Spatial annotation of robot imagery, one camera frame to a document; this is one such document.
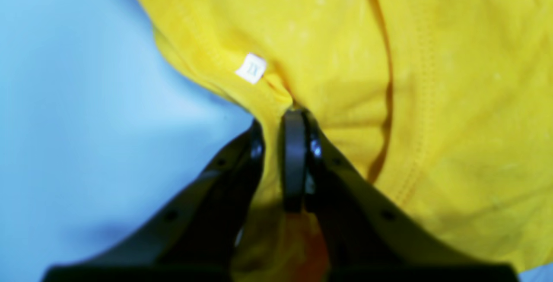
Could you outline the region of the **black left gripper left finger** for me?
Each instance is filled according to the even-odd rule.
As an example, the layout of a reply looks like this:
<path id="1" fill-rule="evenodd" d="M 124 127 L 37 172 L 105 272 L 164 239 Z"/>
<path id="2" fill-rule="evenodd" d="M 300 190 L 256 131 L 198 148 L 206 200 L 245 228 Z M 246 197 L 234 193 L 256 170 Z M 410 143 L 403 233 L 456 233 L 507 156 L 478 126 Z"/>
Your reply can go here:
<path id="1" fill-rule="evenodd" d="M 230 262 L 264 167 L 255 120 L 138 231 L 44 282 L 231 282 Z"/>

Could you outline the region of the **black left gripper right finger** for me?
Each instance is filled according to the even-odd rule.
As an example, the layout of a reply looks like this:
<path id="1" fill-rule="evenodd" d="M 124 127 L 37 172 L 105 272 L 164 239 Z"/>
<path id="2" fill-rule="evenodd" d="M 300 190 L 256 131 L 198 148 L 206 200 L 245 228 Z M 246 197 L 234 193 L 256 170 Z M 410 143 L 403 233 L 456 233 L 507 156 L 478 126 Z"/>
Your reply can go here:
<path id="1" fill-rule="evenodd" d="M 306 110 L 281 122 L 283 205 L 313 213 L 331 268 L 327 282 L 517 282 L 512 266 L 438 240 L 365 182 Z"/>

